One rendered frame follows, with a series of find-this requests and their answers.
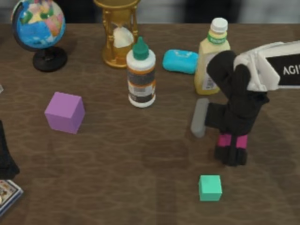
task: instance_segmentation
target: teal cube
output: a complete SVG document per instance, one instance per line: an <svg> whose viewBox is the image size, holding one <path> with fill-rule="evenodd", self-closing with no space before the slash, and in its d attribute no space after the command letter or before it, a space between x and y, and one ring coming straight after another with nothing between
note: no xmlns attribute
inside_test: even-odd
<svg viewBox="0 0 300 225"><path fill-rule="evenodd" d="M198 186L200 201L217 202L220 200L222 185L219 175L201 175Z"/></svg>

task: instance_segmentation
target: black globe base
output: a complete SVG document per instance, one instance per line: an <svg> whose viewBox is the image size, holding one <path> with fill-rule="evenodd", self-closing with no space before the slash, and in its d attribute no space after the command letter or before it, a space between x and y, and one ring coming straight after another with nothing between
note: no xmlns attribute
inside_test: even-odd
<svg viewBox="0 0 300 225"><path fill-rule="evenodd" d="M38 50L33 56L33 66L42 72L54 72L65 66L68 56L65 50L59 47L50 47Z"/></svg>

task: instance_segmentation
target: purple cube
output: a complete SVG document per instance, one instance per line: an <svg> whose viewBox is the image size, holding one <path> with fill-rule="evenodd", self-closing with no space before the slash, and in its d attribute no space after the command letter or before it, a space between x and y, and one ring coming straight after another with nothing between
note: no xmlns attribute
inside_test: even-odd
<svg viewBox="0 0 300 225"><path fill-rule="evenodd" d="M83 100L80 96L55 92L45 115L53 130L77 134L85 115Z"/></svg>

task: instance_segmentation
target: glue bottle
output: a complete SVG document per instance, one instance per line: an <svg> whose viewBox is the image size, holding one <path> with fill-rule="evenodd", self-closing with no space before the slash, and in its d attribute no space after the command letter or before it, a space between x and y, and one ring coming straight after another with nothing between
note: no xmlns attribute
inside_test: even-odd
<svg viewBox="0 0 300 225"><path fill-rule="evenodd" d="M126 57L129 101L138 108L146 108L155 101L156 57L142 37L139 37Z"/></svg>
<svg viewBox="0 0 300 225"><path fill-rule="evenodd" d="M207 38L199 46L199 58L194 76L196 92L199 95L218 93L220 89L207 74L206 67L210 60L219 52L230 50L227 41L228 22L223 18L215 18L211 22Z"/></svg>

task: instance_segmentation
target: green bottle cap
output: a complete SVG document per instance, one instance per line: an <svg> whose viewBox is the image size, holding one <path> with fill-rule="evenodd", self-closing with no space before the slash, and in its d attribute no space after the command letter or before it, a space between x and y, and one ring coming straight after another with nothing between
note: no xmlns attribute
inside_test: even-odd
<svg viewBox="0 0 300 225"><path fill-rule="evenodd" d="M133 45L132 51L136 60L145 60L149 56L149 47L141 36L137 39L136 44Z"/></svg>

